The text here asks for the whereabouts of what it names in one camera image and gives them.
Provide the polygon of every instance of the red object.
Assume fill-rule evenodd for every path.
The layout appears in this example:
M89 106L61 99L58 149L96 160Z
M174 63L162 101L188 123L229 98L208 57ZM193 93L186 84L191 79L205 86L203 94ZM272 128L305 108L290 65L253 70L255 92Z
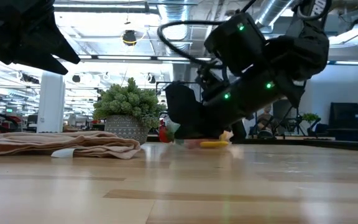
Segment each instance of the red object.
M164 143L170 143L171 141L168 139L167 136L167 127L165 126L165 122L164 120L160 120L160 127L158 129L158 136L160 138L160 142L164 142Z
M19 117L17 117L17 116L8 116L8 117L11 118L12 120L16 121L17 123L21 123L21 122L22 122L22 120L21 120Z
M9 128L9 123L8 122L0 122L0 125L4 128Z

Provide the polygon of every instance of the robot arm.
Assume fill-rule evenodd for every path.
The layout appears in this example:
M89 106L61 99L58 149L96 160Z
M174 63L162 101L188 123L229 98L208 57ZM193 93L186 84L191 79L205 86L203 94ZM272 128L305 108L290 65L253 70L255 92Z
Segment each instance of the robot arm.
M173 83L166 87L170 119L181 124L175 137L218 138L225 129L239 127L242 118L283 97L297 108L304 87L293 81L318 74L328 60L329 40L323 27L330 7L331 0L300 1L293 8L295 13L286 35L270 40L264 38L246 12L237 13L215 28L204 46L222 61L221 67L239 78L234 83L219 80L209 70L217 66L202 64L197 79L204 90L202 102L197 102L193 90L186 86ZM164 38L162 29L170 25L158 29L162 42L200 63L174 49Z
M52 55L71 63L80 58L55 23L55 0L0 0L0 61L54 73L67 69Z

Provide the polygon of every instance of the beige towel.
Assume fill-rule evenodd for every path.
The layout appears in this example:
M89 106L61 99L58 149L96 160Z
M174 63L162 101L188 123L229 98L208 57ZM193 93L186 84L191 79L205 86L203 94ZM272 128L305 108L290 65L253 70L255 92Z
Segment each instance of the beige towel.
M0 134L0 155L23 151L53 151L75 148L75 156L130 159L140 151L133 139L122 139L104 131L74 133L6 133Z

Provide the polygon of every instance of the patterned plant pot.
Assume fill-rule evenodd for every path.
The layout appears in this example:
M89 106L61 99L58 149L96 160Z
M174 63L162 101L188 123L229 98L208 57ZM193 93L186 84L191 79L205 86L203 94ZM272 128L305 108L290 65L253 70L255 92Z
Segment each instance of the patterned plant pot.
M133 116L112 115L106 119L104 131L116 134L120 138L134 139L140 144L146 143L149 130Z

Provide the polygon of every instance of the wooden tabletop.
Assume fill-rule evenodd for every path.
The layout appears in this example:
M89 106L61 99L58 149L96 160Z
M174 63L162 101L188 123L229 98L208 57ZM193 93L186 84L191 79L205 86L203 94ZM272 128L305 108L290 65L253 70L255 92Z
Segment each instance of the wooden tabletop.
M258 136L251 136L250 137L251 139L257 139ZM275 137L277 140L283 140L283 139L286 139L286 140L303 140L303 139L319 139L319 140L335 140L335 137L312 137L312 136L276 136Z
M358 152L144 149L129 161L0 157L0 223L358 224Z

